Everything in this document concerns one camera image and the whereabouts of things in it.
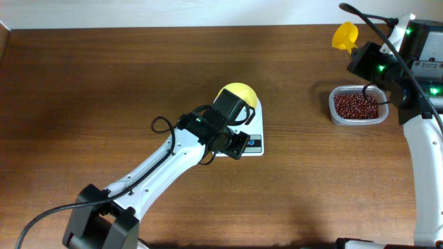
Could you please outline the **yellow plastic scoop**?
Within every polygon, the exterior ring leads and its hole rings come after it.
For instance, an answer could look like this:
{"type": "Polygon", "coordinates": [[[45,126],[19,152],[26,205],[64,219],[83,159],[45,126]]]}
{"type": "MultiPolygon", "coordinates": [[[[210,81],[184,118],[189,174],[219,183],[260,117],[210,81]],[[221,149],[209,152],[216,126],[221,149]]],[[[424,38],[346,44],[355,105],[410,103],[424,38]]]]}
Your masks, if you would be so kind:
{"type": "Polygon", "coordinates": [[[350,55],[357,48],[355,41],[359,35],[358,28],[351,22],[341,24],[332,38],[332,47],[346,50],[350,55]]]}

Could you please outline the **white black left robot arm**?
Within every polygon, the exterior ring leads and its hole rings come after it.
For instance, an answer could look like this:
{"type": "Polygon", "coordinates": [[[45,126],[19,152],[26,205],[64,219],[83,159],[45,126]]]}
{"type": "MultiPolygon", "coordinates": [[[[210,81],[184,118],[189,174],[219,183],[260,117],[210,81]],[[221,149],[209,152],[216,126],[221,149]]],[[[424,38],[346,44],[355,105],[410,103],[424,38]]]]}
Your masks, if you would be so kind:
{"type": "Polygon", "coordinates": [[[79,194],[62,243],[67,248],[146,248],[139,237],[144,215],[182,173],[206,156],[239,160],[262,133],[261,104],[245,84],[226,85],[211,104],[169,123],[168,139],[138,167],[103,190],[79,194]]]}

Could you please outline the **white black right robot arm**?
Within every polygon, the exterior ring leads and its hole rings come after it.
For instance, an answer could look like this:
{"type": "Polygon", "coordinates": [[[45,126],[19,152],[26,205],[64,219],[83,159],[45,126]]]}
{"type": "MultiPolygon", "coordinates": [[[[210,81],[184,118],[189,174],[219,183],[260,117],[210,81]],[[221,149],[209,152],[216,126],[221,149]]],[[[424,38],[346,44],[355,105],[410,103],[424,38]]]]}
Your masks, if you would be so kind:
{"type": "Polygon", "coordinates": [[[384,45],[355,44],[346,22],[332,46],[347,50],[349,72],[390,92],[413,163],[417,218],[414,248],[442,247],[442,23],[404,17],[384,45]]]}

